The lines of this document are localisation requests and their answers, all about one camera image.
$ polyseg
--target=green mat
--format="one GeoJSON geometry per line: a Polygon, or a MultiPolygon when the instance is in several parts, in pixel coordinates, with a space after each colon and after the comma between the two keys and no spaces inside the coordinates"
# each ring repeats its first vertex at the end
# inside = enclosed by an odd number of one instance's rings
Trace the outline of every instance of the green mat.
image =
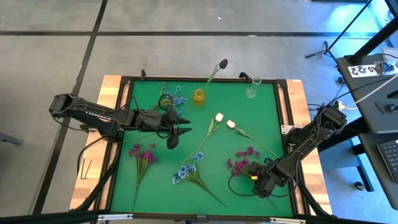
{"type": "MultiPolygon", "coordinates": [[[[149,109],[157,102],[160,83],[134,81],[132,94],[137,98],[141,109],[149,109]]],[[[167,82],[166,91],[174,93],[177,85],[182,87],[181,95],[188,99],[182,106],[182,117],[191,121],[190,124],[181,126],[191,127],[192,131],[180,136],[180,143],[173,150],[167,149],[166,139],[158,138],[156,135],[125,142],[122,146],[111,211],[133,212],[136,160],[129,157],[128,150],[135,143],[142,144],[143,150],[150,149],[149,145],[156,143],[154,155],[159,160],[148,169],[141,182],[134,212],[291,217],[293,211],[290,197],[240,197],[233,194],[227,185],[230,171],[226,168],[226,161],[228,158],[234,160],[236,152],[253,146],[254,150],[262,154],[259,162],[265,157],[275,158],[256,142],[229,129],[226,120],[233,120],[237,127],[260,140],[278,156],[283,155],[273,85],[260,84],[256,97],[252,99],[245,95],[249,83],[211,82],[205,86],[202,82],[167,82]],[[192,102],[192,93],[197,88],[204,88],[206,92],[205,104],[201,107],[192,102]],[[227,208],[195,184],[184,181],[177,185],[172,184],[172,175],[202,142],[211,119],[217,113],[223,113],[224,120],[219,124],[219,130],[211,135],[200,149],[205,156],[200,161],[199,171],[204,183],[227,208]]],[[[130,109],[134,108],[134,103],[131,103],[130,109]]],[[[146,134],[126,131],[124,140],[146,134]]],[[[252,182],[245,177],[234,178],[231,185],[236,192],[251,194],[252,182]]],[[[276,187],[273,193],[282,195],[288,192],[288,187],[276,187]]]]}

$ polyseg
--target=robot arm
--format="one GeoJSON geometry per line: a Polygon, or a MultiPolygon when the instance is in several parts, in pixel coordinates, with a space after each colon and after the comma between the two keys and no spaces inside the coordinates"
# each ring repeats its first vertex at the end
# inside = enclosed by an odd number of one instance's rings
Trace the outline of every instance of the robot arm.
{"type": "Polygon", "coordinates": [[[346,115],[328,105],[321,107],[310,124],[304,128],[291,129],[287,134],[286,144],[294,150],[288,155],[272,161],[265,159],[264,165],[253,162],[249,172],[254,180],[253,193],[260,198],[272,195],[276,185],[283,187],[294,177],[297,166],[321,142],[332,134],[340,133],[347,124],[346,115]]]}
{"type": "Polygon", "coordinates": [[[72,94],[56,95],[49,111],[53,118],[71,117],[81,121],[80,127],[85,131],[97,129],[105,140],[111,142],[122,141],[124,130],[156,132],[160,138],[167,138],[167,147],[173,149],[178,144],[178,136],[192,130],[174,128],[175,124],[188,124],[190,121],[173,110],[163,114],[157,110],[114,110],[72,94]]]}

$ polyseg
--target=white label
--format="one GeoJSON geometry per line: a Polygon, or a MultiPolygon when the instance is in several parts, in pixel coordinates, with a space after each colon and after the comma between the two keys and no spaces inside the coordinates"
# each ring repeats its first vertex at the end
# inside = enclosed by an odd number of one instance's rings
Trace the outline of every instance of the white label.
{"type": "Polygon", "coordinates": [[[349,73],[353,78],[378,76],[380,73],[376,71],[376,65],[358,65],[348,67],[349,73]]]}

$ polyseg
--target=tripod stand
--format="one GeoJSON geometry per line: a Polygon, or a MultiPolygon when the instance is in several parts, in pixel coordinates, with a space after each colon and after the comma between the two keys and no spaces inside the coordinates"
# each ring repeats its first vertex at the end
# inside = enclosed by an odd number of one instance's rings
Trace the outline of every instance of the tripod stand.
{"type": "Polygon", "coordinates": [[[305,58],[310,58],[310,57],[314,57],[316,55],[320,55],[320,54],[324,54],[324,55],[329,55],[335,62],[336,62],[336,57],[332,54],[332,52],[330,51],[331,48],[337,43],[337,41],[344,35],[344,33],[348,30],[348,28],[355,22],[355,20],[359,17],[359,15],[361,15],[361,13],[367,8],[367,6],[372,2],[372,0],[369,0],[365,6],[360,10],[360,12],[354,17],[354,19],[348,24],[348,26],[341,32],[341,34],[335,39],[335,41],[333,41],[333,43],[331,43],[331,45],[329,46],[327,41],[324,41],[325,44],[325,50],[321,50],[319,52],[315,52],[313,54],[307,55],[305,56],[305,58]]]}

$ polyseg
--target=gray floor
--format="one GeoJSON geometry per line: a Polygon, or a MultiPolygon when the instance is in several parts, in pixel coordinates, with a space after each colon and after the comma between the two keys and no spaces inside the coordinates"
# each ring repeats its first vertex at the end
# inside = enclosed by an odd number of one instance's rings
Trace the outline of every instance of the gray floor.
{"type": "MultiPolygon", "coordinates": [[[[91,31],[100,5],[100,0],[0,0],[0,31],[91,31]]],[[[339,32],[362,6],[296,0],[112,0],[100,30],[339,32]]],[[[377,0],[349,32],[377,32],[377,21],[384,25],[389,19],[384,2],[377,0]]],[[[30,212],[58,131],[48,107],[55,94],[73,88],[88,39],[0,35],[0,131],[24,139],[21,146],[0,144],[2,217],[30,212]]],[[[148,75],[207,76],[214,63],[227,58],[228,69],[220,76],[236,77],[244,71],[262,78],[301,79],[309,103],[327,102],[340,88],[334,61],[326,56],[303,57],[321,50],[324,40],[330,43],[334,38],[97,37],[80,96],[96,101],[103,75],[139,75],[144,68],[148,75]]],[[[345,37],[333,53],[337,57],[352,54],[366,41],[345,37]]],[[[393,36],[391,41],[398,46],[398,38],[393,36]]],[[[342,100],[345,105],[353,102],[350,96],[342,100]]],[[[350,120],[359,116],[358,111],[346,114],[350,120]]],[[[76,158],[85,141],[85,134],[68,132],[44,212],[68,209],[76,158]]],[[[397,223],[398,212],[389,206],[370,164],[366,167],[376,189],[372,193],[352,188],[359,180],[355,168],[323,166],[333,213],[341,218],[397,223]]]]}

